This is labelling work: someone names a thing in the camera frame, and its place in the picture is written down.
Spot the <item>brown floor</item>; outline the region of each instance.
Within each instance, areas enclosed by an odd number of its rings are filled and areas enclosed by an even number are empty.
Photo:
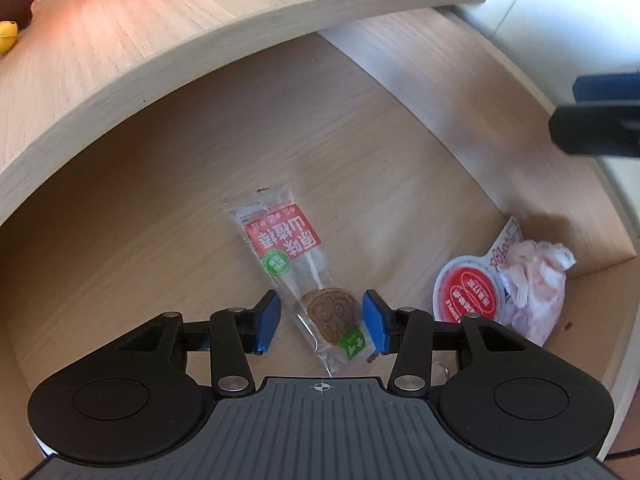
[[[631,402],[626,419],[610,452],[640,448],[640,389]],[[607,460],[605,465],[624,480],[640,480],[640,456]]]

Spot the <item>crosshair symbol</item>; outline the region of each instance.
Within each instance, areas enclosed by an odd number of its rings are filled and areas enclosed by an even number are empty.
[[[310,386],[310,388],[313,388],[316,392],[324,394],[329,391],[329,388],[335,388],[335,386],[329,386],[327,383],[318,383]]]

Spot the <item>black cable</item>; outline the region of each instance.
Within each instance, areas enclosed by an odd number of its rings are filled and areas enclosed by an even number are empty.
[[[640,447],[629,449],[627,451],[620,451],[617,453],[609,453],[604,460],[620,460],[622,458],[631,458],[632,456],[638,455],[640,455]]]

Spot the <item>circular black cover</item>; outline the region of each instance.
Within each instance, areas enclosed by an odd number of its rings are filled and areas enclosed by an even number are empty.
[[[153,352],[95,352],[31,395],[37,437],[84,463],[135,462],[185,439],[204,415],[201,388]]]
[[[438,409],[469,446],[530,464],[597,452],[613,417],[598,381],[542,349],[484,352],[444,384]]]

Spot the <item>wooden tabletop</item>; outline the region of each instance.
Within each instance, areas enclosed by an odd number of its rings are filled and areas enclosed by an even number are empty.
[[[0,222],[63,164],[151,102],[315,30],[483,0],[40,0],[0,60]]]

